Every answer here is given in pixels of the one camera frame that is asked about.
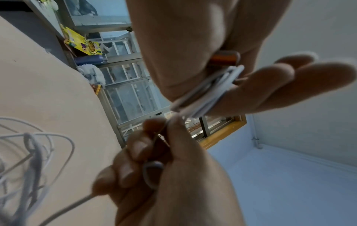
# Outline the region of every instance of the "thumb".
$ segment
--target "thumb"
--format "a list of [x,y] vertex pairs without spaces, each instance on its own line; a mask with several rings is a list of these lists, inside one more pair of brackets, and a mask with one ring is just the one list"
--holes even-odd
[[187,131],[184,120],[174,115],[167,125],[167,136],[174,160],[196,162],[206,152]]

